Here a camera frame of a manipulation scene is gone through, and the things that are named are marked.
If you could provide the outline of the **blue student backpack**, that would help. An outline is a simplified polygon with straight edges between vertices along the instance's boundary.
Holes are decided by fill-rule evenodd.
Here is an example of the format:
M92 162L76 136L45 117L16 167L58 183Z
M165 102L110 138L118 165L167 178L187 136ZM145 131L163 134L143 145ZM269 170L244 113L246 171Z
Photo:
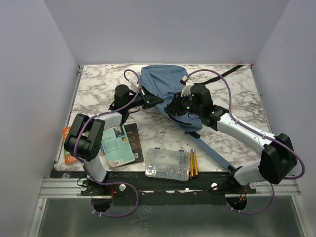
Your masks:
M163 103L156 105L157 109L178 125L205 153L231 173L235 167L202 141L198 134L204 125L217 130L217 122L220 121L221 116L229 114L228 109L213 103L210 91L204 82L195 83L191 88L190 97L193 104L190 112L183 116L170 116L165 112L165 107L173 100L174 94L181 93L184 86L180 80L184 76L190 78L186 69L180 66L149 65L142 68L140 81L143 88L164 100Z

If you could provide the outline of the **black paperback book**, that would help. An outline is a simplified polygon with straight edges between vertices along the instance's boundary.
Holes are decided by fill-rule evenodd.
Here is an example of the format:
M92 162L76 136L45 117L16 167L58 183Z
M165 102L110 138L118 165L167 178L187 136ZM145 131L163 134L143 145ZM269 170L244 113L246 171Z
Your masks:
M127 134L128 141L135 159L135 161L133 161L132 163L143 163L144 157L142 153L137 124L125 124L124 129Z

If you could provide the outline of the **teal paperback book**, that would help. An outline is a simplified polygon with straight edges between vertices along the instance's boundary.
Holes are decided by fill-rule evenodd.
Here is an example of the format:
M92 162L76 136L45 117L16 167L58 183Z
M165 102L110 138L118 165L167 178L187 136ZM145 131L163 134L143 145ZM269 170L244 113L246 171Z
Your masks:
M110 169L135 161L124 126L105 130L101 144Z

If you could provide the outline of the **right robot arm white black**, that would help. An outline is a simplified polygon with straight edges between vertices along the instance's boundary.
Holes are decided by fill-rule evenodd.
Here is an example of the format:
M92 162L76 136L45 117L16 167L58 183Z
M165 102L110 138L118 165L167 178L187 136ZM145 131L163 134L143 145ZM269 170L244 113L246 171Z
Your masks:
M233 178L227 181L227 187L234 194L252 182L279 184L297 165L291 140L286 134L275 136L242 123L229 110L213 104L210 91L202 84L194 85L190 95L182 97L176 93L164 111L170 116L198 116L203 125L234 137L260 155L258 163L232 172Z

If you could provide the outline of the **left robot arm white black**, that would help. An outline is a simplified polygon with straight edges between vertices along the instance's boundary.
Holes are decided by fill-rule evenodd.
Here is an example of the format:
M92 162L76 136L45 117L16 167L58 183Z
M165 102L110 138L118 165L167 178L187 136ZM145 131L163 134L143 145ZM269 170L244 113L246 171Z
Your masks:
M107 112L92 117L84 114L75 116L64 141L64 149L80 161L97 194L106 194L110 187L105 180L107 171L98 157L103 132L123 125L129 116L128 110L134 107L146 110L162 102L162 98L143 87L132 92L127 85L121 84L115 88L114 101Z

